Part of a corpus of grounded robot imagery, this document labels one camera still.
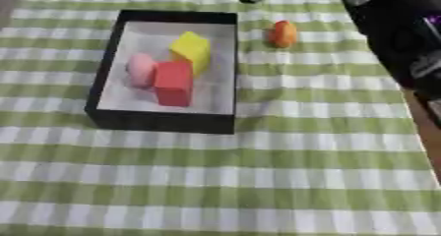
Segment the yellow cube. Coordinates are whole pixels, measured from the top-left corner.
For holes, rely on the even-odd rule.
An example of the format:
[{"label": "yellow cube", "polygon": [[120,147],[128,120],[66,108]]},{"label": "yellow cube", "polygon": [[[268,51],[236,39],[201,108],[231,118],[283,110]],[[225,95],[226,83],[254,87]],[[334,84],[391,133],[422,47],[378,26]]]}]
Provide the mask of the yellow cube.
[{"label": "yellow cube", "polygon": [[170,54],[173,61],[191,62],[193,76],[198,77],[209,66],[210,42],[192,31],[186,31],[170,45]]}]

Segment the apple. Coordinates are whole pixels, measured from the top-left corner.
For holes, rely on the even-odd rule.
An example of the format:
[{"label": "apple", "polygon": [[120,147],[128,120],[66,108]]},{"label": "apple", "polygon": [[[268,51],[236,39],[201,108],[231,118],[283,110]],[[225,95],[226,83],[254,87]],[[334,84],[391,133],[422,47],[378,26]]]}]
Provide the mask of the apple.
[{"label": "apple", "polygon": [[270,42],[280,48],[290,47],[296,41],[297,30],[289,21],[279,21],[269,32]]}]

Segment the cube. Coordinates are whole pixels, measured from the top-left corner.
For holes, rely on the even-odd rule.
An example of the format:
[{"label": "cube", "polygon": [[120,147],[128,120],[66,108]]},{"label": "cube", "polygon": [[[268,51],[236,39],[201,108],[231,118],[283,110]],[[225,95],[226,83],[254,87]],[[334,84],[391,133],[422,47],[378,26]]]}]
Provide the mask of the cube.
[{"label": "cube", "polygon": [[127,65],[130,83],[135,88],[147,88],[153,84],[157,62],[147,53],[133,55]]},{"label": "cube", "polygon": [[174,61],[191,62],[196,78],[209,66],[210,42],[192,31],[186,31],[170,45],[170,54]]},{"label": "cube", "polygon": [[154,87],[160,105],[189,106],[193,91],[191,63],[187,61],[158,63]]}]

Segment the red cube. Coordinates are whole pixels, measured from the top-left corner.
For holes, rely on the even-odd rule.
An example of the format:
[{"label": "red cube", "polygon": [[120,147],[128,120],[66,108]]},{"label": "red cube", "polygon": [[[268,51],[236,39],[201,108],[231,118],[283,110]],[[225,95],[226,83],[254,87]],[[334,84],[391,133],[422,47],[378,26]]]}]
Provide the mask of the red cube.
[{"label": "red cube", "polygon": [[193,68],[187,61],[157,64],[154,87],[164,106],[189,106],[193,91]]}]

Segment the tablecloth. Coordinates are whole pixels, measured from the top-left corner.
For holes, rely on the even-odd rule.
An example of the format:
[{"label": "tablecloth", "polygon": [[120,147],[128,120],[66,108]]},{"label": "tablecloth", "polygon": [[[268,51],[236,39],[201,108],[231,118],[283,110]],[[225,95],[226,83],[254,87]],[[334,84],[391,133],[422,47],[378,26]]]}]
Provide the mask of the tablecloth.
[{"label": "tablecloth", "polygon": [[[120,9],[238,13],[235,135],[95,127]],[[279,20],[289,49],[262,38]],[[441,235],[410,112],[340,0],[21,0],[0,68],[0,235]]]}]

